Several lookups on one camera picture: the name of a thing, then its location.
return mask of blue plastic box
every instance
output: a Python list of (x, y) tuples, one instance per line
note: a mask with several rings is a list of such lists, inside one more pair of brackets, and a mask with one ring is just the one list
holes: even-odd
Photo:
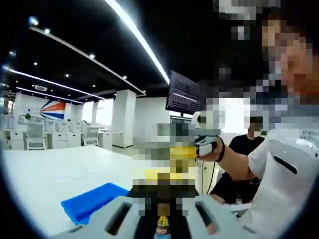
[(113, 183), (104, 184), (89, 192), (61, 202), (61, 205), (75, 225), (87, 225), (90, 216), (117, 196), (126, 196), (128, 190)]

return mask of man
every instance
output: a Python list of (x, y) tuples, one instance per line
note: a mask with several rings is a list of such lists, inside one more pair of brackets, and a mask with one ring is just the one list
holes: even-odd
[[(251, 117), (250, 122), (248, 133), (234, 137), (229, 144), (229, 148), (236, 153), (248, 155), (264, 141), (264, 138), (259, 136), (261, 124), (258, 119)], [(225, 172), (210, 192), (210, 195), (221, 204), (234, 204), (237, 195), (240, 194), (242, 203), (249, 203), (253, 200), (259, 183), (258, 178), (239, 181)]]
[(280, 62), (282, 82), (298, 114), (286, 112), (288, 116), (248, 156), (234, 152), (218, 139), (215, 151), (201, 157), (218, 161), (220, 167), (240, 180), (263, 178), (251, 209), (239, 222), (266, 238), (277, 238), (298, 216), (318, 174), (318, 41), (310, 41), (317, 39), (309, 31), (313, 23), (297, 28), (289, 22), (299, 17), (269, 14), (263, 24), (263, 46)]

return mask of screen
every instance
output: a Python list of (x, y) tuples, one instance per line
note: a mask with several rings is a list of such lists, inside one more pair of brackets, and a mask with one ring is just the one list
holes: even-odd
[(197, 83), (172, 71), (166, 110), (192, 115), (200, 111), (200, 88)]

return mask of ceiling light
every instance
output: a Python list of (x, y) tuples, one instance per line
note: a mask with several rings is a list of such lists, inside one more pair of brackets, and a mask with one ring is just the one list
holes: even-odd
[(144, 37), (140, 33), (140, 31), (137, 29), (135, 24), (133, 23), (130, 16), (121, 8), (121, 6), (114, 0), (104, 0), (107, 2), (107, 4), (116, 12), (116, 14), (121, 18), (121, 20), (125, 23), (125, 25), (131, 30), (131, 32), (134, 34), (134, 36), (137, 38), (137, 40), (140, 42), (144, 50), (148, 53), (154, 64), (156, 65), (157, 69), (165, 79), (165, 81), (169, 84), (169, 78), (164, 71), (163, 67), (161, 66), (160, 62), (154, 55), (153, 51), (151, 50), (148, 43), (145, 41)]
[(16, 70), (13, 70), (13, 69), (10, 69), (10, 68), (8, 68), (8, 71), (9, 71), (9, 72), (12, 72), (12, 73), (16, 73), (16, 74), (22, 75), (22, 76), (27, 76), (27, 77), (30, 77), (30, 78), (33, 78), (33, 79), (37, 79), (37, 80), (40, 80), (40, 81), (44, 81), (44, 82), (46, 82), (46, 83), (50, 83), (50, 84), (53, 84), (53, 85), (56, 85), (56, 86), (60, 86), (60, 87), (63, 87), (63, 88), (69, 89), (69, 90), (73, 90), (73, 91), (76, 91), (76, 92), (80, 92), (80, 93), (85, 94), (85, 95), (93, 96), (93, 97), (99, 98), (99, 99), (101, 99), (101, 100), (106, 100), (106, 99), (103, 98), (103, 97), (96, 96), (96, 95), (93, 95), (93, 94), (88, 93), (88, 92), (85, 92), (85, 91), (81, 91), (81, 90), (78, 90), (78, 89), (75, 89), (75, 88), (72, 88), (72, 87), (68, 87), (68, 86), (65, 86), (65, 85), (62, 85), (62, 84), (58, 84), (58, 83), (53, 82), (53, 81), (48, 81), (48, 80), (42, 79), (42, 78), (40, 78), (40, 77), (32, 76), (32, 75), (29, 75), (29, 74), (26, 74), (26, 73), (23, 73), (23, 72), (20, 72), (20, 71), (16, 71)]
[(75, 102), (75, 103), (83, 104), (82, 102), (79, 102), (79, 101), (74, 101), (74, 100), (63, 98), (63, 97), (53, 96), (53, 95), (45, 94), (45, 93), (42, 93), (42, 92), (31, 91), (31, 90), (28, 90), (28, 89), (25, 89), (25, 88), (21, 88), (21, 87), (17, 87), (17, 89), (23, 90), (23, 91), (32, 92), (32, 93), (36, 93), (36, 94), (40, 94), (40, 95), (43, 95), (43, 96), (50, 96), (50, 97), (58, 98), (58, 99), (61, 99), (61, 100), (72, 101), (72, 102)]
[(34, 26), (38, 26), (39, 22), (34, 16), (31, 16), (31, 17), (29, 17), (29, 24), (34, 25)]

